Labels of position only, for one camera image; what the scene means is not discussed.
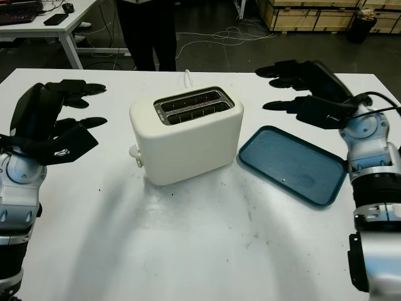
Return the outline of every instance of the person's leg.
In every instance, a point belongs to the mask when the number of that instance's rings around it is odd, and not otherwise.
[[[139,71],[155,71],[153,61],[152,33],[144,24],[147,18],[142,4],[116,0],[118,18],[125,44]]]
[[[155,11],[154,48],[160,63],[159,71],[177,71],[174,1],[153,0],[150,3],[153,3]]]

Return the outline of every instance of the wooden pallet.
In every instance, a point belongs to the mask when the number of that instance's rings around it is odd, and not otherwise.
[[[401,9],[401,0],[362,0],[360,7],[374,9]]]
[[[355,8],[362,4],[364,0],[270,0],[275,7],[321,7],[321,8]]]
[[[400,33],[401,13],[393,11],[375,11],[376,25],[371,33]]]
[[[356,10],[277,8],[267,0],[260,9],[270,31],[344,31]]]
[[[278,8],[268,0],[258,1],[259,11],[270,31],[346,31],[355,17],[354,9]],[[371,33],[401,33],[401,12],[375,11],[376,25]]]

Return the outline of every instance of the concrete floor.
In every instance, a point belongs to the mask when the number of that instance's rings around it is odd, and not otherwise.
[[[243,33],[267,36],[269,33],[260,28],[262,23],[243,24],[236,21],[237,12],[231,0],[197,0],[196,5],[177,6],[176,28],[178,51],[187,43],[208,40],[218,43],[238,44],[241,40],[214,40],[210,36],[180,34],[183,32],[212,34],[237,26]],[[106,22],[113,20],[113,4],[103,1]],[[256,18],[252,7],[247,8],[248,18]],[[89,31],[104,27],[99,9],[94,8],[85,21],[93,24]],[[113,47],[125,47],[118,38],[118,20],[114,29]],[[231,36],[241,38],[240,34]],[[105,47],[109,42],[106,30],[87,35],[94,46]],[[116,56],[95,57],[80,55],[83,66],[93,63],[90,69],[112,69]],[[401,99],[401,36],[372,35],[361,45],[346,40],[344,34],[293,33],[278,34],[272,38],[245,41],[237,46],[224,46],[215,43],[199,42],[186,46],[177,59],[178,71],[216,71],[216,72],[253,72],[260,66],[271,65],[275,61],[296,59],[321,60],[334,72],[374,73]],[[117,63],[123,70],[134,68],[130,56],[119,55]],[[71,68],[61,45],[44,39],[25,40],[21,46],[0,50],[0,82],[15,68]]]

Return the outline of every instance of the table surface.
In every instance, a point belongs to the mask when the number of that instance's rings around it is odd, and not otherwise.
[[[337,131],[261,109],[306,92],[272,88],[252,73],[191,76],[195,86],[219,85],[244,104],[239,148],[258,128],[273,125],[345,159]],[[375,75],[338,77],[353,93],[393,98]],[[65,78],[102,83],[107,91],[87,97],[87,109],[64,108],[60,118],[102,116],[108,123],[91,130],[96,148],[48,168],[40,190],[44,211],[23,265],[23,300],[367,300],[348,272],[348,235],[355,232],[348,178],[326,208],[306,204],[237,161],[153,185],[128,154],[135,143],[128,110],[137,100],[184,91],[183,73],[17,69],[0,84],[0,132],[8,132],[28,88]],[[401,126],[397,114],[386,114],[391,128]],[[390,139],[401,143],[394,130]]]
[[[95,5],[99,0],[69,0],[69,3],[74,5],[75,12],[71,13],[63,22],[56,26],[45,26],[44,21],[49,19],[54,14],[64,14],[64,9],[60,6],[54,11],[48,12],[44,15],[37,16],[35,20],[30,23],[13,24],[0,26],[1,33],[21,33],[21,32],[55,32],[55,31],[68,31],[78,20],[80,20],[88,10]],[[55,1],[55,5],[59,6],[60,1]],[[51,1],[43,3],[43,10],[52,9]]]

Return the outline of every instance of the plastic tray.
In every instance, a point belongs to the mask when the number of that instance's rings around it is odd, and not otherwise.
[[[331,204],[346,176],[343,159],[276,127],[261,127],[239,150],[246,165],[319,206]]]

